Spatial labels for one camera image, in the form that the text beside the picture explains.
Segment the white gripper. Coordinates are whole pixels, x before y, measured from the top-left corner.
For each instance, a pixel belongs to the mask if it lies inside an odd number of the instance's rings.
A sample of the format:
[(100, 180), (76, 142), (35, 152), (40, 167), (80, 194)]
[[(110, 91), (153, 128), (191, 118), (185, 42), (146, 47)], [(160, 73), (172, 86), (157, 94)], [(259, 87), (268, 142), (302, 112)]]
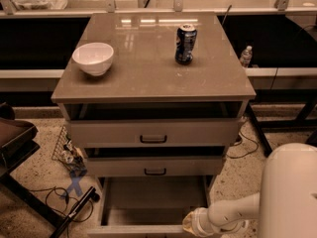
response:
[(189, 212), (182, 220), (184, 231), (198, 237), (208, 237), (217, 233), (217, 228), (209, 218), (207, 208), (196, 208)]

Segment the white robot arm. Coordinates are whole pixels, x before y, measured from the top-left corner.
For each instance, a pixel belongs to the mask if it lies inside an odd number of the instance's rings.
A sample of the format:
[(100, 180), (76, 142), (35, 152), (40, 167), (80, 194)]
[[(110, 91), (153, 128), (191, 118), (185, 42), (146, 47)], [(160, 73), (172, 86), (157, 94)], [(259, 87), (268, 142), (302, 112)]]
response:
[(276, 148), (266, 159), (261, 190), (200, 207), (182, 221), (196, 237), (243, 233), (259, 222), (258, 238), (317, 238), (317, 148), (299, 143)]

